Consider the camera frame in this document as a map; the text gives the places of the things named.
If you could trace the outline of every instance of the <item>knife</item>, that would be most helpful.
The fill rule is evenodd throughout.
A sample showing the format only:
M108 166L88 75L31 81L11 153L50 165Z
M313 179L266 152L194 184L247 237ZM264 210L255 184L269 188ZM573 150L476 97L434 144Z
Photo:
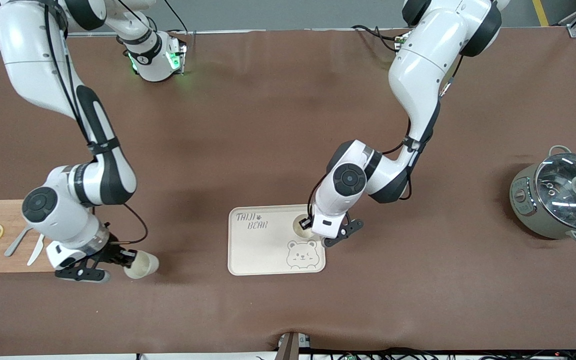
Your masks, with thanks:
M25 237L25 235L26 235L26 233L28 233L28 231L32 230L32 228L33 228L32 226L26 225L25 228L19 234L19 236L16 237L16 239L14 239L12 244L10 244L10 246L6 249L4 256L6 256L6 257L12 256L13 253L15 252L15 250L17 250L19 243L21 243L21 240Z
M30 255L30 259L28 259L28 264L26 266L32 265L35 260L39 257L39 254L42 253L44 250L44 234L39 235L39 239L37 239L37 244L34 246L34 250L32 251L32 255Z

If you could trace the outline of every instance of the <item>gray floor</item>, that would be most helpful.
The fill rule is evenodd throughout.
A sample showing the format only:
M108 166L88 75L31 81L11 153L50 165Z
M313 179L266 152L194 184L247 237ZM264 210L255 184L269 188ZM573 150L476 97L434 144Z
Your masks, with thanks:
M169 0L191 31L403 28L403 0ZM576 0L542 0L549 23L576 10ZM162 30L179 29L163 0L145 11ZM533 0L512 0L503 10L505 27L539 27Z

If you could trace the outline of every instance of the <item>brown tabletop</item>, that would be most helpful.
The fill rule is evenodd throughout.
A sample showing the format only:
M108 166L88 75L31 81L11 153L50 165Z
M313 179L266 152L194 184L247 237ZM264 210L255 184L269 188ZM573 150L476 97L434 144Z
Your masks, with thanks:
M365 221L305 275L233 276L235 207L305 203L337 146L401 141L393 60L350 31L187 38L187 73L149 83L114 38L69 39L81 79L112 120L139 186L130 204L160 270L86 284L0 274L0 355L266 351L288 331L341 349L576 349L576 243L528 232L507 199L554 144L576 152L576 39L503 29L464 59L442 100L409 201L364 196ZM90 158L74 121L30 105L0 59L0 199ZM122 240L123 207L98 216Z

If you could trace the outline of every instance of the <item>wooden block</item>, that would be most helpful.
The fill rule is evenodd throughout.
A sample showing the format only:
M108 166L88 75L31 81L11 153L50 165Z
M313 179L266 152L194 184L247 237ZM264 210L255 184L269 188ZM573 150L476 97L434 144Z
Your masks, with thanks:
M0 272L54 272L55 269L46 256L46 246L51 243L47 237L43 239L43 250L39 257L32 265L26 265L39 239L39 232L36 230L28 231L12 256L4 256L9 245L26 227L26 221L21 215L22 202L23 200L0 200L0 225L4 228L0 239Z

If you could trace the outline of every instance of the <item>bear face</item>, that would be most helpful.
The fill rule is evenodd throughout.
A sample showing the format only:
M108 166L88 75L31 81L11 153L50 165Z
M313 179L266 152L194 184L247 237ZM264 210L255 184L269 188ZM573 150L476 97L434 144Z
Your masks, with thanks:
M320 255L317 253L317 243L313 240L298 243L288 243L288 258L286 262L291 269L308 269L316 267L320 263Z

